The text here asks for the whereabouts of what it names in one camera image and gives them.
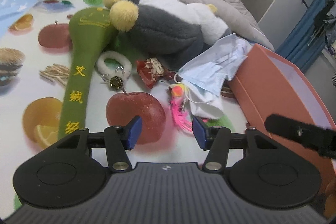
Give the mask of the pink feather toy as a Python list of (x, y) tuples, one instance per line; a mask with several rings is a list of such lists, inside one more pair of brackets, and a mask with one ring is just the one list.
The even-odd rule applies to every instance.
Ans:
[(188, 112), (185, 110), (186, 88), (183, 84), (169, 85), (170, 92), (170, 111), (175, 126), (184, 133), (193, 132), (192, 122), (188, 120)]

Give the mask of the blue face mask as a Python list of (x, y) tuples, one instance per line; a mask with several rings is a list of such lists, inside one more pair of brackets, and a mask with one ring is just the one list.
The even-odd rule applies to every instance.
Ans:
[(234, 78), (251, 49), (252, 45), (246, 39), (230, 34), (183, 65), (178, 75), (189, 83), (219, 96), (224, 81)]

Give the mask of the red snack wrapper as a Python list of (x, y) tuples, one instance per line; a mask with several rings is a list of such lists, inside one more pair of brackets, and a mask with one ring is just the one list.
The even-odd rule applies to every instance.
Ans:
[(156, 57), (137, 60), (136, 67), (138, 75), (149, 89), (152, 89), (160, 79), (170, 81), (175, 76), (175, 72), (169, 71)]

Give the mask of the orange cardboard box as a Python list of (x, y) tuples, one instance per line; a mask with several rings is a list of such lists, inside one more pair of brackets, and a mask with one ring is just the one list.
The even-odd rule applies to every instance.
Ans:
[(319, 191), (324, 192), (335, 178), (332, 161), (298, 143), (269, 133), (264, 126), (269, 115), (279, 114), (319, 127), (335, 128), (322, 99), (298, 67), (255, 44), (229, 86), (250, 125), (315, 165), (322, 177)]

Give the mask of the blue curtain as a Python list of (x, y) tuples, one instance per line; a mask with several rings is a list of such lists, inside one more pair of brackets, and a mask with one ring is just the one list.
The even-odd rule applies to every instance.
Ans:
[(327, 0), (314, 0), (293, 31), (276, 50), (276, 53), (307, 71), (325, 46), (323, 36), (316, 34), (314, 18), (326, 6)]

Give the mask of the green fabric massage hammer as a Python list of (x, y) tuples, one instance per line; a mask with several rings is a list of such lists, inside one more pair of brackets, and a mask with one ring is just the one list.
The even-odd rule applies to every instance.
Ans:
[(118, 31), (109, 21), (109, 10), (89, 7), (76, 12), (69, 22), (72, 64), (60, 114), (58, 139), (85, 126), (92, 73), (103, 49)]

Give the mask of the hanging clothes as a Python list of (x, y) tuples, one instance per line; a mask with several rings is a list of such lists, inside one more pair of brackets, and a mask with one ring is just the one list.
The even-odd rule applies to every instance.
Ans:
[(331, 52), (335, 55), (335, 0), (326, 0), (323, 9), (314, 18), (314, 31), (310, 36), (308, 46), (318, 38), (323, 37), (327, 48), (334, 48)]

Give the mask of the fruit print table cloth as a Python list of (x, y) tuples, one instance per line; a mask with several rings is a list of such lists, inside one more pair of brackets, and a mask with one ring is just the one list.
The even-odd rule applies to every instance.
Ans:
[[(10, 85), (1, 87), (1, 219), (6, 219), (18, 207), (13, 188), (15, 170), (26, 160), (41, 151), (41, 147), (30, 140), (23, 129), (22, 119), (27, 106), (35, 100), (52, 97), (63, 101), (65, 88), (62, 84), (52, 83), (40, 77), (39, 71), (48, 65), (60, 64), (71, 66), (72, 52), (53, 51), (42, 47), (38, 42), (39, 31), (54, 21), (68, 23), (68, 15), (89, 7), (83, 0), (65, 0), (73, 7), (67, 11), (48, 11), (41, 5), (32, 7), (33, 26), (24, 34), (8, 31), (1, 37), (1, 48), (13, 48), (25, 54), (25, 61)], [(106, 105), (114, 94), (109, 90), (101, 76), (94, 70), (91, 79), (85, 125), (90, 132), (102, 132), (108, 127)], [(137, 162), (204, 162), (207, 152), (199, 148), (196, 140), (187, 133), (180, 132), (171, 119), (167, 84), (157, 83), (150, 94), (157, 98), (166, 112), (166, 127), (161, 139), (155, 143), (136, 145), (127, 151), (132, 166)], [(246, 118), (235, 99), (221, 98), (224, 114), (230, 120), (229, 128), (233, 132), (245, 131)]]

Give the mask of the grey white penguin plush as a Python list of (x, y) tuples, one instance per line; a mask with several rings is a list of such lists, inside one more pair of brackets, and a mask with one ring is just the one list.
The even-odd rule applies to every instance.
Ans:
[(212, 4), (180, 0), (103, 0), (121, 39), (178, 69), (231, 34)]

